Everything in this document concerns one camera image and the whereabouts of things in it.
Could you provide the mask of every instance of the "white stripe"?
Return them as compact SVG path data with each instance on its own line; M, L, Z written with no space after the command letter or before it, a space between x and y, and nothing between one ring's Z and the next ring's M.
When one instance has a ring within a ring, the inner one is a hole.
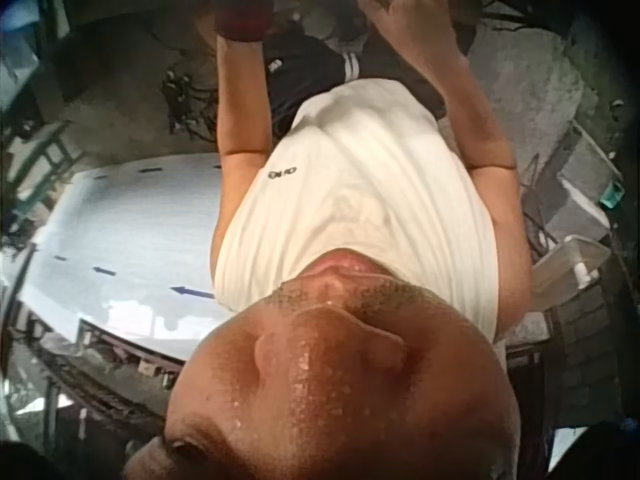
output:
M344 57L344 83L349 83L351 81L351 76L353 75L353 70L351 68L351 61L349 60L349 55L343 53Z
M351 54L351 65L353 67L353 80L357 80L360 78L360 63L358 62L358 57L355 53Z

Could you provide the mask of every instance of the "man's nose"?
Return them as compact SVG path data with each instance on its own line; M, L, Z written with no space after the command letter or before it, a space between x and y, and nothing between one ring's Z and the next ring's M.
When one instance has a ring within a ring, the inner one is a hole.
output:
M329 305L282 319L256 345L263 381L275 377L290 384L393 377L402 370L405 357L406 345L399 337Z

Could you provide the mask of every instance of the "white board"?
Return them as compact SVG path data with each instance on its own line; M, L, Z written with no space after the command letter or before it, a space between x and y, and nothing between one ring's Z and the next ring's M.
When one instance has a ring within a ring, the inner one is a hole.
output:
M70 341L86 320L187 360L231 316L206 297L218 164L214 154L186 155L75 175L45 227L22 300Z

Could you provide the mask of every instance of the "black shorts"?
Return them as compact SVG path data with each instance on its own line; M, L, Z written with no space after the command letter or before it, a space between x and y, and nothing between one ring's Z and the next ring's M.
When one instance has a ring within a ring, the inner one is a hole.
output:
M454 28L460 50L468 53L475 40L475 27ZM303 102L346 81L345 58L323 41L305 35L301 28L269 36L264 42L264 57L276 138L287 134ZM444 102L435 88L377 32L371 33L358 59L358 78L397 80L436 118L445 115Z

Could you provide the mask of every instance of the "blue object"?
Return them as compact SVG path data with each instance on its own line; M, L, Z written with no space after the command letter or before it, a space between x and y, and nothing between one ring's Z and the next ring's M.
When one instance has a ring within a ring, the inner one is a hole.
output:
M611 182L600 198L600 204L612 210L618 206L624 197L624 187L619 182Z
M13 32L40 21L37 0L17 0L0 16L0 31Z

